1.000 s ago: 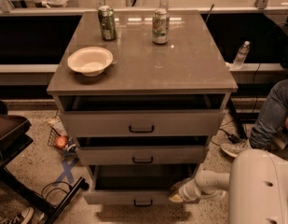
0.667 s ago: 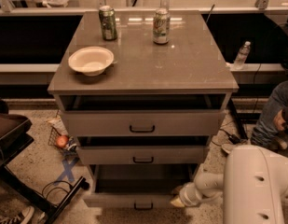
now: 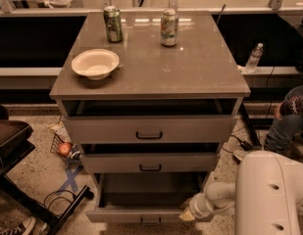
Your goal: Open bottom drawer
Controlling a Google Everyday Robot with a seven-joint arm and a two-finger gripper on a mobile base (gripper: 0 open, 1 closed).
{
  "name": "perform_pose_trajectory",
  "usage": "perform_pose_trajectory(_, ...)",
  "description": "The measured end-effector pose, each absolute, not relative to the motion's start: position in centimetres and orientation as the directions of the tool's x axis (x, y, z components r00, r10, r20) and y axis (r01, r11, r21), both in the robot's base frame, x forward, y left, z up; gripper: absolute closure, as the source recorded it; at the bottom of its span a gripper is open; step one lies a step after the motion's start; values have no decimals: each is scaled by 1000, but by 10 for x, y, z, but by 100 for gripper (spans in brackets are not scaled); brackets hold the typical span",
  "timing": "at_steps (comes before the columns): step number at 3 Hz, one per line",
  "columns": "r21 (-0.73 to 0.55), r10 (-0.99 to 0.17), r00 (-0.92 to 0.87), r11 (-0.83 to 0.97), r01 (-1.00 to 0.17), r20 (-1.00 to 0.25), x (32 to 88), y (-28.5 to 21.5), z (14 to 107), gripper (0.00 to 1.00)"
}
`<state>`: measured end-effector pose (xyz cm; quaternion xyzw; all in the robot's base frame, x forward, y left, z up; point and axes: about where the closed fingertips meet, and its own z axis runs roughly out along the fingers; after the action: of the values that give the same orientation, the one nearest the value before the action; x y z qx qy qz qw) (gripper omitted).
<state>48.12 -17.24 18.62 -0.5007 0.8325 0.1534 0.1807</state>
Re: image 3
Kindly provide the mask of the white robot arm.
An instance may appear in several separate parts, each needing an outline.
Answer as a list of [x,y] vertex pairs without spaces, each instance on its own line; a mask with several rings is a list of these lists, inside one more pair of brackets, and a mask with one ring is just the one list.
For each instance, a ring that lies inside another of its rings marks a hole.
[[212,182],[183,204],[179,218],[235,214],[235,235],[301,235],[303,164],[268,151],[240,162],[233,183]]

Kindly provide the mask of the patterned sweater forearm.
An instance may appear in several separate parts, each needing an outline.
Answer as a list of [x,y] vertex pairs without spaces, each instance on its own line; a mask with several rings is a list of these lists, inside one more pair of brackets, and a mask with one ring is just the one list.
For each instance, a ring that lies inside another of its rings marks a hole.
[[294,87],[287,93],[278,111],[283,117],[288,115],[303,117],[303,85]]

